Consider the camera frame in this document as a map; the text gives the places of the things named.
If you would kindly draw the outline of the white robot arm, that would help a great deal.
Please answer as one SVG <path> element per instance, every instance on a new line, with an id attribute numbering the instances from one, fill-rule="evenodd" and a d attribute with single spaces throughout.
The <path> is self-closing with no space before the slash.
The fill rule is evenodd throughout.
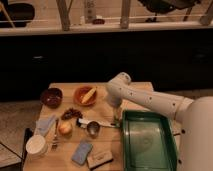
<path id="1" fill-rule="evenodd" d="M 190 99 L 137 89 L 125 72 L 108 81 L 106 91 L 114 108 L 125 99 L 182 125 L 177 171 L 213 171 L 213 96 Z"/>

